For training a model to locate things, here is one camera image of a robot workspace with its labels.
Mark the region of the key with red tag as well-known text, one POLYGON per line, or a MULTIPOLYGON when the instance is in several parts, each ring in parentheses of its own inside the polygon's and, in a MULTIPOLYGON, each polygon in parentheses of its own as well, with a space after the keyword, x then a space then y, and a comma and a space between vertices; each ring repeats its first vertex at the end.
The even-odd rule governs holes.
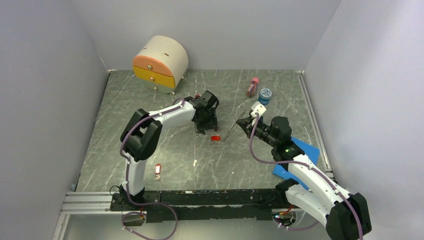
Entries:
POLYGON ((213 136, 210 137, 210 140, 213 141, 213 142, 220 142, 221 139, 222 138, 219 135, 213 135, 213 136))

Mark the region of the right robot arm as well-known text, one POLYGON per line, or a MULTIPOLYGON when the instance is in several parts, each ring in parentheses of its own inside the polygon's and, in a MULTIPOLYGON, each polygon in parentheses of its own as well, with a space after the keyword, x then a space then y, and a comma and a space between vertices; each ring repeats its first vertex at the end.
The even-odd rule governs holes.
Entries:
POLYGON ((303 209, 325 227, 332 240, 362 240, 372 230, 366 198, 341 187, 310 160, 293 141, 286 117, 276 116, 267 125, 261 116, 255 115, 238 119, 236 124, 249 138, 249 150, 256 161, 279 165, 308 186, 305 189, 296 180, 285 180, 274 195, 278 206, 286 208, 292 204, 303 209), (254 138, 272 147, 273 161, 255 155, 254 138))

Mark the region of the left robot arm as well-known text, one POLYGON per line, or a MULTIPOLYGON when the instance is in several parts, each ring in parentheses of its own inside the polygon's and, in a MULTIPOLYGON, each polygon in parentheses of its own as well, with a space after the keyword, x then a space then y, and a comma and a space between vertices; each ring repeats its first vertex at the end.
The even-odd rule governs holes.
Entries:
POLYGON ((179 98, 169 107, 147 112, 138 109, 120 137, 119 154, 125 159, 124 181, 119 187, 123 203, 130 210, 144 203, 144 174, 148 158, 157 149, 162 131, 191 121, 197 134, 217 131, 218 98, 209 90, 194 97, 179 98))

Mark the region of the pink capped brown vial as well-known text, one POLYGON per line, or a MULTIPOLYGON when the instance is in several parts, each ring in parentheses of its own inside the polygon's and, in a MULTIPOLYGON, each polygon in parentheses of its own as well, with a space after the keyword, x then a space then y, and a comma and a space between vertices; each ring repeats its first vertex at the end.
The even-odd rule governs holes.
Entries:
POLYGON ((246 90, 246 96, 248 98, 253 98, 255 96, 258 85, 259 85, 259 78, 253 77, 250 81, 249 87, 246 90))

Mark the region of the blue round tin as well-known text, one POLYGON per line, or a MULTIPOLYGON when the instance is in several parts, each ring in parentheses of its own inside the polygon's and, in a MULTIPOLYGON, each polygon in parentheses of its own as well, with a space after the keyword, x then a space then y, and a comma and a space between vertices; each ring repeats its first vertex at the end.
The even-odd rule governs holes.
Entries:
POLYGON ((258 93, 258 101, 266 106, 269 104, 272 97, 272 91, 269 88, 262 88, 258 93))

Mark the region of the key with red label fob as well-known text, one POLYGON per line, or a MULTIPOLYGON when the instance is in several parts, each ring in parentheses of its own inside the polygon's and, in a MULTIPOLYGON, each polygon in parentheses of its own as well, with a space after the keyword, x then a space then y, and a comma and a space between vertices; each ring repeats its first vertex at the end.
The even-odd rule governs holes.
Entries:
POLYGON ((154 180, 157 182, 161 182, 161 169, 162 169, 162 165, 160 163, 155 165, 154 180))

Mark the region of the round beige drawer box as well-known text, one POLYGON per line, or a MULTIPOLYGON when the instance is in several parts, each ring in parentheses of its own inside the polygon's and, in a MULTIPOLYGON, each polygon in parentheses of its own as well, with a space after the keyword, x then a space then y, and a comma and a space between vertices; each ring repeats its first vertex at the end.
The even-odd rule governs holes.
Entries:
POLYGON ((148 88, 172 95, 184 78, 188 65, 189 58, 184 47, 163 35, 153 36, 132 60, 135 76, 143 80, 148 88))

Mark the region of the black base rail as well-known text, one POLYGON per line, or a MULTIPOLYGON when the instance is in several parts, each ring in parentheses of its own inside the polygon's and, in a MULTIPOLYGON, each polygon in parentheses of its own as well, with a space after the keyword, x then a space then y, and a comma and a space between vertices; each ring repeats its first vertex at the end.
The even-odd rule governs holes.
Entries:
POLYGON ((228 220, 253 218, 270 221, 294 207, 274 188, 224 190, 162 190, 144 192, 145 206, 134 205, 121 193, 114 193, 110 210, 143 214, 147 223, 165 221, 228 220))

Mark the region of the aluminium frame rail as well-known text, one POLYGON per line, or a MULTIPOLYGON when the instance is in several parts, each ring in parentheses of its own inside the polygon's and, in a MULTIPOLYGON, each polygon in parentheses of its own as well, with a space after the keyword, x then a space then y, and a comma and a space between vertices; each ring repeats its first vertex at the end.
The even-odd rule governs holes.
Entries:
MULTIPOLYGON (((242 207, 272 208, 284 211, 291 205, 273 188, 224 190, 147 190, 143 199, 147 203, 165 203, 171 207, 242 207)), ((111 214, 145 207, 126 203, 118 192, 68 192, 62 214, 111 214)))

